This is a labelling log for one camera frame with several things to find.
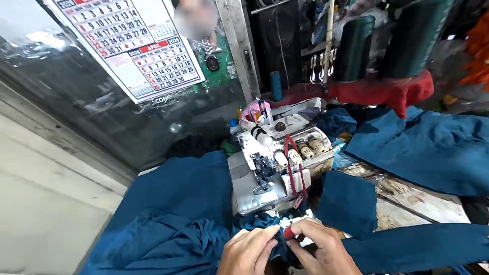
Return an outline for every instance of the wooden table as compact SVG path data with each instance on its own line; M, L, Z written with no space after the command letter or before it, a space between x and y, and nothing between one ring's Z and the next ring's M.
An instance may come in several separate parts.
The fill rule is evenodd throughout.
M375 184L379 197L376 231L429 224L433 220L440 223L470 223L457 196L427 190L362 162L343 168L341 171L370 180Z

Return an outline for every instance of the orange fabric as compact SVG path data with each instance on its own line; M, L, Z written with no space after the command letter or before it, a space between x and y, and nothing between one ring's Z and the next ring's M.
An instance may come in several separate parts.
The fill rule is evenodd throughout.
M474 62L465 65L469 74L460 84L485 83L483 91L489 91L489 11L487 11L467 34L466 51L474 56Z

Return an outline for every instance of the wall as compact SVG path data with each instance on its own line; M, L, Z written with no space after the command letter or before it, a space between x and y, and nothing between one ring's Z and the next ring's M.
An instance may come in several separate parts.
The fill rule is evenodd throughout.
M2 115L0 129L0 273L74 273L126 187Z

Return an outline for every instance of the loudspeaker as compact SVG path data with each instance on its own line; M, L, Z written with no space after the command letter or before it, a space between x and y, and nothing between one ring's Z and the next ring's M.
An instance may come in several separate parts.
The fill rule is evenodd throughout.
M258 0L256 3L261 7L263 4L272 4L272 1ZM302 82L298 10L298 2L293 0L256 15L261 39L255 39L255 51L258 56L260 77L268 86L268 90L270 90L269 76L273 71L280 72L283 90L288 90Z

